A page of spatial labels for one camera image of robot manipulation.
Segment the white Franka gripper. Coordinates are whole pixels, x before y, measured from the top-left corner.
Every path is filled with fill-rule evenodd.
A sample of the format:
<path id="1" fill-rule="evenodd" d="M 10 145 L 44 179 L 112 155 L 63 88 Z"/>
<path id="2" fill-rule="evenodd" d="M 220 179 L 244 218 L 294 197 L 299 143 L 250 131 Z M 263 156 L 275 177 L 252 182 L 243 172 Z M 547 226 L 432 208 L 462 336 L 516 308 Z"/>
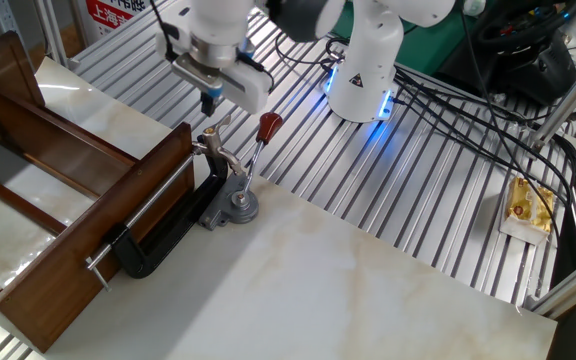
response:
<path id="1" fill-rule="evenodd" d="M 252 60 L 247 37 L 251 3 L 175 3 L 168 14 L 156 12 L 157 52 L 172 72 L 201 92 L 201 112 L 215 113 L 223 97 L 243 110 L 261 111 L 272 77 Z"/>

